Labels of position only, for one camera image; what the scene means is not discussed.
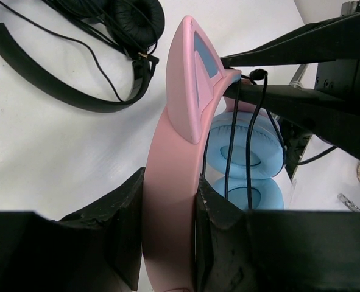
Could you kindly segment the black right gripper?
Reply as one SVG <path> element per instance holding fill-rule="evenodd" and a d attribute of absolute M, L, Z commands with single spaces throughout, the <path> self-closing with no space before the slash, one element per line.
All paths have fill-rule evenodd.
<path fill-rule="evenodd" d="M 304 25 L 221 61 L 226 67 L 319 63 L 315 90 L 268 85 L 261 107 L 360 160 L 359 58 L 360 12 Z"/>

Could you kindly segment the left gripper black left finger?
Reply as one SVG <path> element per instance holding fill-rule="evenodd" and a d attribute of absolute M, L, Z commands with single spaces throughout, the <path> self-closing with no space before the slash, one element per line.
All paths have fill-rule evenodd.
<path fill-rule="evenodd" d="M 0 212 L 0 291 L 136 291 L 143 178 L 59 221 Z"/>

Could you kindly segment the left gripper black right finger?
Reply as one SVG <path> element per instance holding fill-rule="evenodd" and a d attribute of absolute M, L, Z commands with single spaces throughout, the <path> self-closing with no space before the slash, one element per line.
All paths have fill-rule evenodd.
<path fill-rule="evenodd" d="M 360 291 L 360 212 L 244 212 L 201 178 L 196 265 L 197 291 Z"/>

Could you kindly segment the pink blue cat-ear headphones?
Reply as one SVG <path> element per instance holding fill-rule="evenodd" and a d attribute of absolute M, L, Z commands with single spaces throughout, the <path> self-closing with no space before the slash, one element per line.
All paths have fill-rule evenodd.
<path fill-rule="evenodd" d="M 201 178 L 246 212 L 282 210 L 274 177 L 283 166 L 279 128 L 265 111 L 225 99 L 241 73 L 225 69 L 191 16 L 180 22 L 168 53 L 166 105 L 143 184 L 142 246 L 154 291 L 196 289 L 196 195 Z M 226 109 L 216 114 L 221 100 Z"/>

